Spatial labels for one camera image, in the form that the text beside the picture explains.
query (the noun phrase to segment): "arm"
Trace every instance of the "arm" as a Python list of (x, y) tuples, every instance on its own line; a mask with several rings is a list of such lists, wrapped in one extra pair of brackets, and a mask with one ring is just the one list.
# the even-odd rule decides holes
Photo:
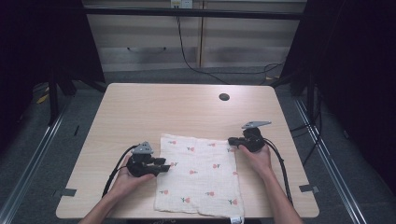
[[(122, 166), (125, 166), (130, 158), (130, 155), (125, 157)], [(113, 187), (105, 197), (85, 216), (79, 223), (102, 223), (107, 217), (111, 209), (124, 197), (134, 191), (140, 184), (154, 178), (155, 175), (143, 175), (141, 177), (134, 177), (131, 175), (126, 167), (119, 170), (117, 179)]]
[(265, 145), (260, 152), (251, 153), (242, 145), (238, 147), (250, 160), (253, 169), (264, 181), (267, 197), (270, 202), (275, 223), (303, 223), (300, 216), (289, 202), (276, 179), (271, 165), (270, 150)]

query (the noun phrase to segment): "forearm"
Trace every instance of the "forearm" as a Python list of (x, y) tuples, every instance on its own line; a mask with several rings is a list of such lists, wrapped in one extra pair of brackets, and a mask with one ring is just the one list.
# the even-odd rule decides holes
[(286, 197), (283, 189), (280, 187), (274, 171), (271, 168), (261, 170), (260, 176), (264, 181), (275, 223), (303, 223), (300, 216)]
[(79, 223), (102, 223), (119, 200), (120, 197), (110, 191)]

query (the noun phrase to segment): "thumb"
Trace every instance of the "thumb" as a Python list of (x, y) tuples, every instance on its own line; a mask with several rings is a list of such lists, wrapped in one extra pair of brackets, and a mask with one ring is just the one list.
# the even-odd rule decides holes
[(148, 175), (142, 175), (140, 177), (137, 178), (137, 180), (139, 181), (139, 183), (144, 183), (149, 181), (150, 179), (153, 179), (155, 177), (155, 175), (153, 174), (148, 174)]
[(242, 150), (242, 151), (244, 152), (244, 154), (246, 154), (246, 155), (249, 153), (248, 148), (245, 147), (244, 145), (239, 145), (238, 148), (239, 148), (240, 150)]

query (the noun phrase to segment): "gray carpet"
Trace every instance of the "gray carpet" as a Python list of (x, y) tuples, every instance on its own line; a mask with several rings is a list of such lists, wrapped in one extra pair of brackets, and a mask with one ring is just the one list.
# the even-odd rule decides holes
[[(211, 72), (256, 72), (253, 68), (212, 68)], [(227, 83), (238, 85), (258, 85), (265, 79), (260, 75), (217, 74)], [(189, 69), (170, 69), (143, 72), (107, 73), (107, 84), (111, 82), (142, 82), (142, 83), (196, 83), (221, 84), (211, 76), (197, 74)], [(73, 170), (84, 140), (91, 127), (95, 113), (103, 94), (77, 82), (77, 94), (72, 98), (70, 106), (64, 114), (64, 120), (56, 133), (44, 160), (37, 170), (33, 182), (23, 198), (13, 223), (76, 223), (77, 220), (59, 219), (55, 215), (60, 201), (53, 197), (57, 189), (66, 186)], [(276, 94), (282, 106), (289, 127), (295, 128), (303, 124), (294, 103), (295, 97), (290, 95), (289, 86), (276, 88)], [(47, 128), (50, 117), (49, 102), (36, 105), (35, 100), (25, 113), (20, 124), (20, 131), (12, 141), (8, 151), (0, 159), (0, 204), (3, 206), (8, 194), (16, 185), (25, 164), (32, 157), (41, 137)], [(293, 132), (295, 145), (302, 161), (309, 149), (314, 145), (306, 129)], [(353, 140), (346, 139), (343, 128), (337, 118), (324, 105), (322, 107), (322, 137), (332, 153), (341, 174), (351, 192), (360, 204), (368, 223), (394, 223), (396, 220), (396, 200), (375, 171), (366, 163), (359, 153)], [(314, 152), (305, 166), (310, 183), (318, 186), (320, 192), (316, 199), (320, 214), (315, 218), (306, 218), (305, 223), (353, 223), (337, 189), (332, 182), (319, 154)], [(125, 220), (107, 220), (106, 223), (125, 223)], [(262, 223), (273, 223), (271, 218), (262, 219)]]

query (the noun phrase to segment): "black curtain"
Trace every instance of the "black curtain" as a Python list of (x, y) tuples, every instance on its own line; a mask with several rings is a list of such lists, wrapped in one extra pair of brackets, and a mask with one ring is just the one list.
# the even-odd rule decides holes
[(320, 2), (306, 10), (330, 10), (330, 19), (300, 23), (282, 75), (292, 77), (295, 93), (313, 75), (326, 105), (396, 193), (396, 3), (343, 0), (326, 9)]
[(86, 15), (36, 13), (35, 7), (82, 7), (80, 0), (6, 0), (0, 7), (0, 147), (32, 99), (33, 87), (55, 73), (61, 88), (72, 79), (104, 82)]

